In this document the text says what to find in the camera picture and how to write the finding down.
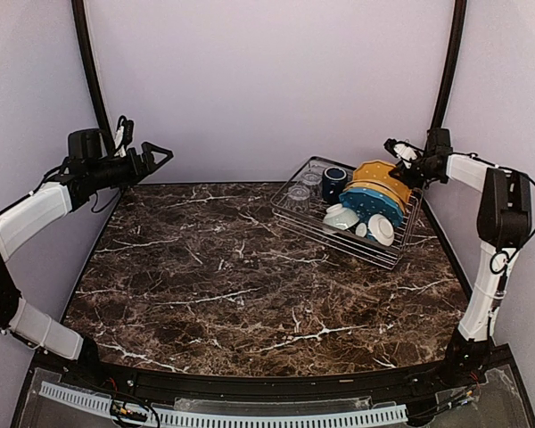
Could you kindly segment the yellow dotted plate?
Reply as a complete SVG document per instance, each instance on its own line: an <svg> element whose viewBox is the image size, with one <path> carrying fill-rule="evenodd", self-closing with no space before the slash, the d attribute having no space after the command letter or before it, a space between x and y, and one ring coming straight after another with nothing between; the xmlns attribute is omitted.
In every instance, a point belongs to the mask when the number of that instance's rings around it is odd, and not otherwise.
<svg viewBox="0 0 535 428"><path fill-rule="evenodd" d="M400 199L407 200L412 190L397 178L390 175L395 165L383 160L371 160L363 162L352 175L352 181L360 180L381 183L389 187Z"/></svg>

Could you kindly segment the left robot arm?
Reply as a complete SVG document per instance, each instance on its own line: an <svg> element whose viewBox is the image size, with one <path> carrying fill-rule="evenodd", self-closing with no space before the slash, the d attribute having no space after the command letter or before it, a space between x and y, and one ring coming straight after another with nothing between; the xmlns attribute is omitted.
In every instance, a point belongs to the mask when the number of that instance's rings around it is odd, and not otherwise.
<svg viewBox="0 0 535 428"><path fill-rule="evenodd" d="M35 261L39 272L53 268L49 278L63 279L55 264L68 262L72 252L63 250L64 239L54 234L66 226L65 217L105 189L125 190L138 184L173 157L170 149L148 142L139 150L126 149L122 156L102 154L98 143L72 143L68 156L37 189L0 214L1 334L74 362L72 372L86 387L102 388L108 370L98 362L95 341L63 325L59 314L50 314L51 305L36 301L37 291L24 292L19 286L21 272ZM62 250L61 255L47 250L49 243Z"/></svg>

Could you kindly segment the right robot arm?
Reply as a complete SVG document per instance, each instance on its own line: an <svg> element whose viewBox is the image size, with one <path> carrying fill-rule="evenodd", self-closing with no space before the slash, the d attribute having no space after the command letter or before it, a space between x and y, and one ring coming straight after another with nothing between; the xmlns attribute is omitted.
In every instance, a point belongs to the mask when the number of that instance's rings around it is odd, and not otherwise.
<svg viewBox="0 0 535 428"><path fill-rule="evenodd" d="M530 178L472 154L420 155L403 143L391 151L399 159L391 176L407 185L451 179L481 193L476 226L481 252L472 296L437 368L438 380L455 387L472 372L482 373L489 360L508 277L531 235Z"/></svg>

